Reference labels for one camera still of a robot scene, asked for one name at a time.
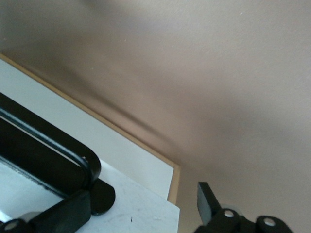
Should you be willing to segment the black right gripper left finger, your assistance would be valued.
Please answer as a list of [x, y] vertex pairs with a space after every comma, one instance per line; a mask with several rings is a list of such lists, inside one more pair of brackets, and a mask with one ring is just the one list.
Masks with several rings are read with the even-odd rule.
[[74, 233], [91, 217], [89, 191], [80, 190], [25, 221], [12, 219], [0, 225], [2, 233]]

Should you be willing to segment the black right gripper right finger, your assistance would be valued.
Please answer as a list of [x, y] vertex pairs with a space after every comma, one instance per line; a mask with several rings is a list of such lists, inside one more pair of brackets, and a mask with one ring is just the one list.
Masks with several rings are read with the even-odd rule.
[[197, 208], [202, 225], [196, 233], [255, 232], [255, 223], [246, 219], [237, 208], [219, 204], [207, 182], [198, 183]]

